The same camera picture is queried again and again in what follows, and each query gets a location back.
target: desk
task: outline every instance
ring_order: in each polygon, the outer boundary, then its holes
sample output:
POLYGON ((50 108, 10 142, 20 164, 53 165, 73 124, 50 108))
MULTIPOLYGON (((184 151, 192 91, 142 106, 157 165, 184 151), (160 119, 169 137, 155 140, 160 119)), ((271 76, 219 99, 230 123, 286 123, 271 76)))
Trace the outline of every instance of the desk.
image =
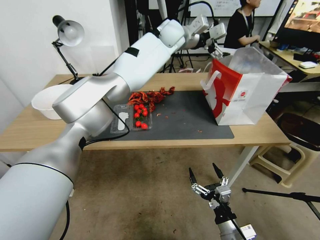
MULTIPOLYGON (((177 91, 201 90, 200 80, 206 76, 207 73, 156 74, 142 91, 157 90, 160 87, 168 89, 171 86, 175 86, 177 91)), ((70 75, 57 75, 47 87, 68 78, 70 75)), ((58 138, 64 126, 62 120, 49 120, 29 105, 0 136, 0 152, 29 151, 50 143, 58 138)), ((256 125, 231 126, 231 130, 233 139, 108 141, 91 144, 84 150, 245 146, 237 164, 228 175, 229 185, 232 185, 259 146, 290 143, 267 114, 256 125)))
POLYGON ((295 69, 300 70, 302 73, 306 75, 320 75, 320 64, 318 64, 315 68, 309 68, 309 69, 303 69, 299 67, 299 64, 302 63, 301 61, 297 61, 293 59, 293 54, 295 52, 291 52, 288 50, 284 50, 282 52, 277 51, 275 48, 270 47, 269 42, 260 42, 260 46, 262 46, 264 49, 272 53, 274 56, 281 58, 286 63, 290 64, 295 69))

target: whiteboard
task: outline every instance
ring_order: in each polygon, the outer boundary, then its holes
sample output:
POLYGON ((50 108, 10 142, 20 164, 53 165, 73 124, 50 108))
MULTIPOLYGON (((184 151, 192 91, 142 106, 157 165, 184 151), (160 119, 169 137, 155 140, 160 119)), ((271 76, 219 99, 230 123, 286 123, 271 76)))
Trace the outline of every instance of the whiteboard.
MULTIPOLYGON (((263 0, 260 7, 256 9, 256 17, 272 17, 279 6, 281 0, 263 0)), ((215 17, 231 17, 234 12, 241 7, 239 0, 206 0, 212 9, 215 17)), ((197 17, 200 14, 211 17, 211 11, 206 4, 196 4, 190 7, 191 16, 197 17)))

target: dried red chili pepper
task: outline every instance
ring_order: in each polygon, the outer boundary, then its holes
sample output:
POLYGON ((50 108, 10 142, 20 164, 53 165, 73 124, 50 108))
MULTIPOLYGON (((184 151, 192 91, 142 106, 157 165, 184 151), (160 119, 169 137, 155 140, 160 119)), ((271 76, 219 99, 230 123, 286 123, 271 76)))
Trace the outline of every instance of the dried red chili pepper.
POLYGON ((166 91, 166 89, 162 87, 159 92, 134 92, 131 94, 128 104, 141 104, 149 102, 150 112, 153 112, 155 110, 155 103, 161 102, 165 98, 165 95, 173 94, 174 90, 175 87, 171 87, 169 91, 166 91))

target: desk lamp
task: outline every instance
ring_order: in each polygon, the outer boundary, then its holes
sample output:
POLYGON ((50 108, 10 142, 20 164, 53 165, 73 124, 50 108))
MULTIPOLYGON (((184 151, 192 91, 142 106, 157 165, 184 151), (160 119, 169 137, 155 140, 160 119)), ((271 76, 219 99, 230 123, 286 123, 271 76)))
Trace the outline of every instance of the desk lamp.
POLYGON ((58 51, 63 61, 66 63, 67 68, 74 76, 74 79, 70 82, 70 84, 75 84, 82 78, 78 77, 78 72, 76 71, 76 69, 70 63, 68 63, 66 58, 63 56, 60 51, 60 47, 63 45, 68 47, 77 46, 84 37, 84 29, 79 23, 71 20, 65 20, 59 15, 54 16, 52 18, 52 21, 53 24, 58 28, 59 37, 52 43, 52 45, 58 51))

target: red and white shopping bag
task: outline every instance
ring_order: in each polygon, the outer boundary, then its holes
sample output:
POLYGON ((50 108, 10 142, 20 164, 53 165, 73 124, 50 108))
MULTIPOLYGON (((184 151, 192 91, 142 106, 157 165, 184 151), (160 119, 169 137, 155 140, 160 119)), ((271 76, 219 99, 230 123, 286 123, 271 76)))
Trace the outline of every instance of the red and white shopping bag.
POLYGON ((218 125, 256 124, 291 78, 254 48, 238 49, 229 64, 218 60, 201 81, 218 125))

